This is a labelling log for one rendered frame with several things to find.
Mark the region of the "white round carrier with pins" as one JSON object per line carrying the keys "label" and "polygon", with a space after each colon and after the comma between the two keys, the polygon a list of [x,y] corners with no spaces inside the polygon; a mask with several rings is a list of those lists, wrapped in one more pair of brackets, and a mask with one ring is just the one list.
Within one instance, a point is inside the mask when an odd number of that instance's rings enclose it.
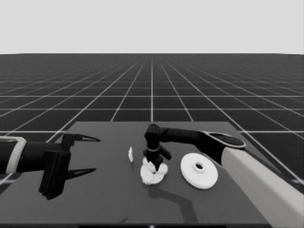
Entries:
{"label": "white round carrier with pins", "polygon": [[163,180],[164,176],[165,176],[165,175],[160,174],[159,171],[157,173],[152,173],[151,164],[147,165],[147,166],[142,165],[142,167],[141,167],[141,177],[142,177],[143,173],[150,173],[154,176],[152,184],[157,184],[157,183],[161,182]]}

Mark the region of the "large thick white disc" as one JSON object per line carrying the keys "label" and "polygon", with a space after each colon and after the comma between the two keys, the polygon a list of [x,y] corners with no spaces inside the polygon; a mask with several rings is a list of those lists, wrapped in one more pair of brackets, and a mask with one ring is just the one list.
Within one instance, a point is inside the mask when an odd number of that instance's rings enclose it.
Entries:
{"label": "large thick white disc", "polygon": [[184,155],[180,162],[180,171],[183,177],[198,189],[212,188],[219,178],[216,166],[198,153]]}

